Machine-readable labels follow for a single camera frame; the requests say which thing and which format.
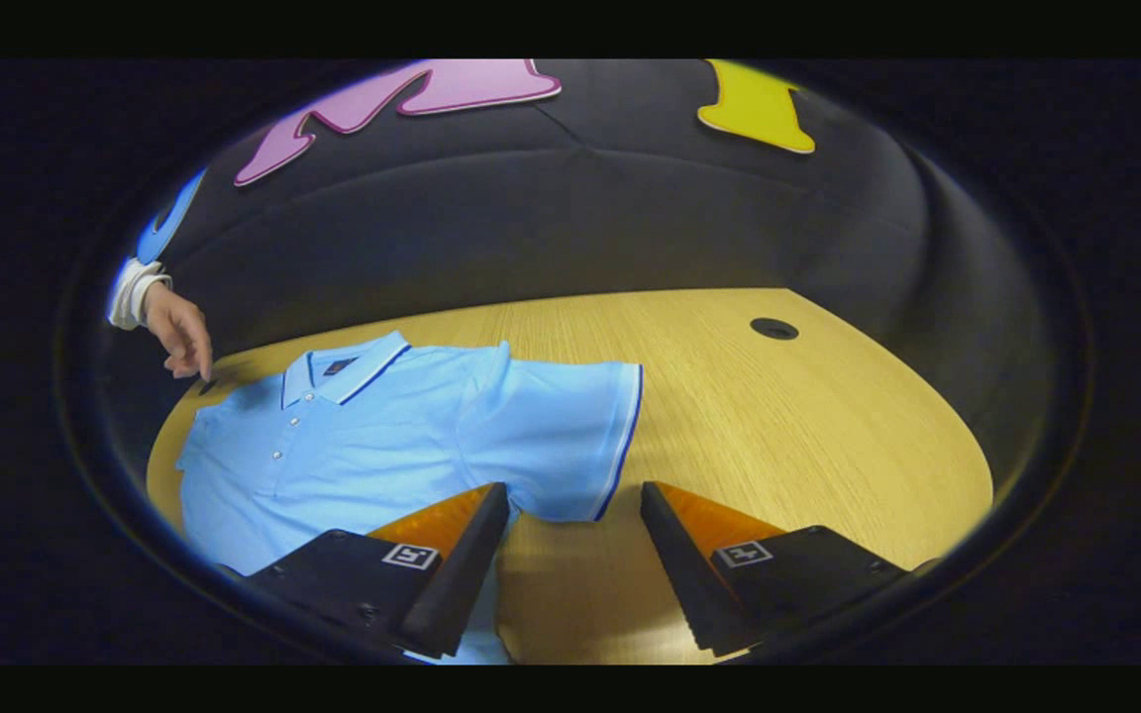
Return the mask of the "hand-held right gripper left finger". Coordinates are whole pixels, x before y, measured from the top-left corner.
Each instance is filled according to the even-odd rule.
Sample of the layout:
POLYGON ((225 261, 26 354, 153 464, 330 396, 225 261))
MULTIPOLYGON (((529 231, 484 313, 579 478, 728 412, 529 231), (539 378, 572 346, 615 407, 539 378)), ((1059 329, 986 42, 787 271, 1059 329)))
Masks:
POLYGON ((345 640, 453 656, 508 520, 505 484, 488 483, 367 534, 326 530, 248 583, 345 640))

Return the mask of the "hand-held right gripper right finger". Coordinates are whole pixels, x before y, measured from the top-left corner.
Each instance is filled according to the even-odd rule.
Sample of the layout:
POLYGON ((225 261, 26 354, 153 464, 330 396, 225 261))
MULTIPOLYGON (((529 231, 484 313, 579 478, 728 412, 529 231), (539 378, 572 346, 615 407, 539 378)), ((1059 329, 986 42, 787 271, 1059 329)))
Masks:
POLYGON ((819 658, 864 606, 939 564, 901 567, 827 525, 784 530, 670 483, 644 483, 640 518, 694 643, 719 658, 819 658))

